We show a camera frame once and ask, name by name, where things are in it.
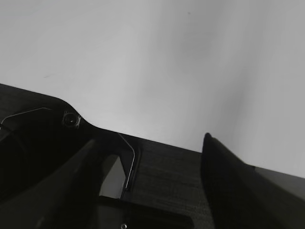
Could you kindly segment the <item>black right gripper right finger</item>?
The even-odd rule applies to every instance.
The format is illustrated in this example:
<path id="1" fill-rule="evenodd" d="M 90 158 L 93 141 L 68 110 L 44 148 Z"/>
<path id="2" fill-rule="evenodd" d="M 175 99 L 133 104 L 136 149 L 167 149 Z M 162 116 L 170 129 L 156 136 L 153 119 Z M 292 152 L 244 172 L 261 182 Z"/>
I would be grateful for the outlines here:
<path id="1" fill-rule="evenodd" d="M 201 180 L 216 229 L 303 229 L 305 202 L 206 133 Z"/>

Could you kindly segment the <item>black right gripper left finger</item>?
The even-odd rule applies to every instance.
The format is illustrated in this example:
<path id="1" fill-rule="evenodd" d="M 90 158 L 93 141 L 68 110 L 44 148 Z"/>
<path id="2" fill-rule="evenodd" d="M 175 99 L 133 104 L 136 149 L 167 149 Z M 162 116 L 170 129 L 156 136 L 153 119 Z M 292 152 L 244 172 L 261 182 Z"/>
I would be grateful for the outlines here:
<path id="1" fill-rule="evenodd" d="M 102 181 L 104 150 L 88 141 L 53 174 L 0 206 L 2 229 L 86 229 Z"/>

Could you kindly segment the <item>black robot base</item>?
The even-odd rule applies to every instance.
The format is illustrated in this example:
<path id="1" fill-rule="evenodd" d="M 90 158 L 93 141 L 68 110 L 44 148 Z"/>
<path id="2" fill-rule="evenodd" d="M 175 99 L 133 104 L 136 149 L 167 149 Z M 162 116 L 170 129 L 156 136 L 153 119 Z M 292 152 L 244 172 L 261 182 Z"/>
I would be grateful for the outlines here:
<path id="1" fill-rule="evenodd" d="M 88 141 L 102 181 L 88 229 L 212 229 L 197 152 L 94 127 L 67 102 L 0 86 L 0 205 L 34 187 Z"/>

